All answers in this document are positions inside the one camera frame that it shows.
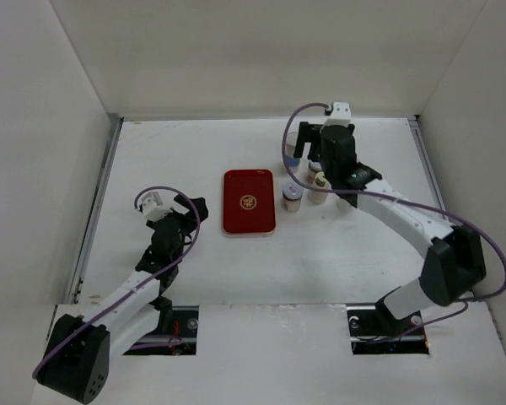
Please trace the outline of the small jar red label lid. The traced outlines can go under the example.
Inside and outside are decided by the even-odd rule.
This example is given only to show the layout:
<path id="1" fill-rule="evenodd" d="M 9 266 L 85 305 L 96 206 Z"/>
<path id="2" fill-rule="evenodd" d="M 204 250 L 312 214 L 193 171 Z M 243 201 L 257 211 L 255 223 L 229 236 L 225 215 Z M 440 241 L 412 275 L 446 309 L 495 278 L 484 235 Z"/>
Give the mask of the small jar red label lid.
<path id="1" fill-rule="evenodd" d="M 308 162 L 306 181 L 309 184 L 313 184 L 315 182 L 316 175 L 320 172 L 322 172 L 321 164 L 310 160 Z"/>

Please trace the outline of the tall blue label spice bottle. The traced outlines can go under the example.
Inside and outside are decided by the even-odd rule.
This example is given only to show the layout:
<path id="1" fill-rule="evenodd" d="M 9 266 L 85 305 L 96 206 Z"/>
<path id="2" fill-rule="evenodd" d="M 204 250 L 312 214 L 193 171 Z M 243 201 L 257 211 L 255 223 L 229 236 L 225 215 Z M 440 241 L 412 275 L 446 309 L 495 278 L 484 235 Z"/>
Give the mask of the tall blue label spice bottle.
<path id="1" fill-rule="evenodd" d="M 298 133 L 289 132 L 285 138 L 283 147 L 283 166 L 288 168 L 294 174 L 298 173 L 301 161 L 301 158 L 294 157 L 297 140 Z"/>

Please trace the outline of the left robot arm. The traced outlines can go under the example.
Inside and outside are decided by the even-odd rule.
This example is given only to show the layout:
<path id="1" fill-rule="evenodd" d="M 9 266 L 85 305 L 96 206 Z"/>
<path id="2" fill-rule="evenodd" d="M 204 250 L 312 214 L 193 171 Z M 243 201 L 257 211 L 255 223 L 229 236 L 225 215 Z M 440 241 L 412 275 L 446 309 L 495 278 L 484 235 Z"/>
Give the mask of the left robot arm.
<path id="1" fill-rule="evenodd" d="M 172 304 L 164 292 L 196 244 L 208 217 L 203 197 L 174 189 L 170 204 L 162 186 L 140 191 L 134 208 L 152 230 L 151 241 L 126 281 L 91 310 L 65 314 L 54 324 L 32 377 L 38 384 L 81 404 L 91 403 L 106 383 L 111 361 L 131 350 L 145 350 L 141 338 L 160 337 L 172 327 Z"/>

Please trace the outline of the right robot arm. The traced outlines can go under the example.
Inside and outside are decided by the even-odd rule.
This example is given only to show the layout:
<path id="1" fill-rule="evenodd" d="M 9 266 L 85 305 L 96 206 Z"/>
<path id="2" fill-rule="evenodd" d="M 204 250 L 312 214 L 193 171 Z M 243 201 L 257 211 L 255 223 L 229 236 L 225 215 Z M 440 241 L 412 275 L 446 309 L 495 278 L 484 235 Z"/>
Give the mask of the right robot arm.
<path id="1" fill-rule="evenodd" d="M 380 298 L 374 324 L 396 332 L 405 318 L 432 306 L 446 307 L 486 276 L 480 235 L 466 224 L 451 224 L 414 207 L 383 176 L 358 161 L 355 126 L 299 124 L 294 156 L 308 148 L 309 160 L 320 164 L 332 190 L 346 203 L 381 221 L 423 258 L 420 275 Z"/>

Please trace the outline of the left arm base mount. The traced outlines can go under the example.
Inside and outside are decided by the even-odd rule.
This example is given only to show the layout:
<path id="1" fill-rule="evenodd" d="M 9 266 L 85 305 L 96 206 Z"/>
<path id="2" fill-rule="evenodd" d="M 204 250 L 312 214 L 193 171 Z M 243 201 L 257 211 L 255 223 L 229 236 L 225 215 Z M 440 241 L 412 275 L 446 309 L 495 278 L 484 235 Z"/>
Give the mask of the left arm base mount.
<path id="1" fill-rule="evenodd" d="M 158 325 L 126 351 L 126 356 L 189 356 L 196 354 L 200 311 L 198 306 L 174 305 L 165 297 L 152 302 L 159 311 Z"/>

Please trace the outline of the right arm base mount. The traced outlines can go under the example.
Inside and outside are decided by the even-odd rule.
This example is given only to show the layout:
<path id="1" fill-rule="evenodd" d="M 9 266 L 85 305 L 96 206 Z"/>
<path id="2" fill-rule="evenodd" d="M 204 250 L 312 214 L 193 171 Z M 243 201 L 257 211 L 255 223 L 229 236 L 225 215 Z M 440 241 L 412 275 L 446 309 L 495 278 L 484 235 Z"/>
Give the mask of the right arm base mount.
<path id="1" fill-rule="evenodd" d="M 422 313 L 414 312 L 401 320 L 384 324 L 373 305 L 348 305 L 347 324 L 351 350 L 355 355 L 429 354 Z"/>

